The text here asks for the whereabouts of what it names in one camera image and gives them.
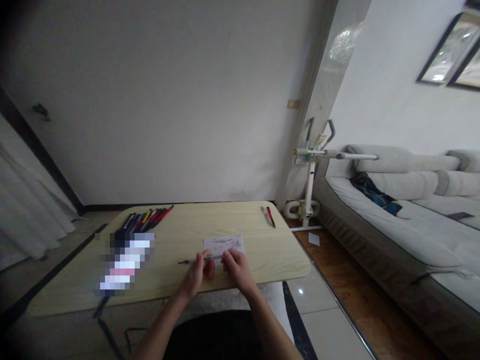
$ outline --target hand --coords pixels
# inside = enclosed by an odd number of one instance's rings
[[[180,287],[176,291],[179,296],[184,297],[187,301],[192,300],[199,292],[204,273],[210,280],[214,277],[215,263],[213,260],[204,261],[204,258],[207,256],[212,256],[209,250],[196,253],[196,261],[190,265]]]
[[[236,287],[248,300],[258,290],[258,286],[252,277],[245,254],[235,249],[229,249],[223,252],[221,263],[223,271],[228,271]]]

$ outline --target curtain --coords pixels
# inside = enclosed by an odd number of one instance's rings
[[[0,117],[0,271],[60,246],[75,217],[57,183]]]

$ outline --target wooden table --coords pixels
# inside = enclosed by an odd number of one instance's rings
[[[261,206],[270,206],[276,228],[267,223]],[[48,316],[95,309],[101,298],[94,295],[94,287],[104,271],[100,255],[110,251],[110,233],[130,213],[143,213],[151,207],[136,206],[119,214],[38,293],[27,312],[31,316]],[[134,289],[127,296],[110,298],[107,306],[172,295],[188,269],[177,263],[203,251],[207,238],[241,234],[253,279],[258,284],[304,277],[311,269],[297,239],[268,201],[178,204],[151,232],[155,233],[154,252],[135,276]],[[217,268],[213,280],[203,281],[200,292],[233,287],[228,274]]]

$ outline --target sofa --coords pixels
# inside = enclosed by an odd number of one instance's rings
[[[319,221],[449,358],[480,359],[480,150],[346,150],[378,160],[319,162]],[[358,172],[401,203],[399,217],[352,186]],[[460,212],[474,216],[447,217]]]

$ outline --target light switch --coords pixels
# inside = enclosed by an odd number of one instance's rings
[[[290,99],[288,100],[287,109],[298,109],[300,107],[300,100]]]

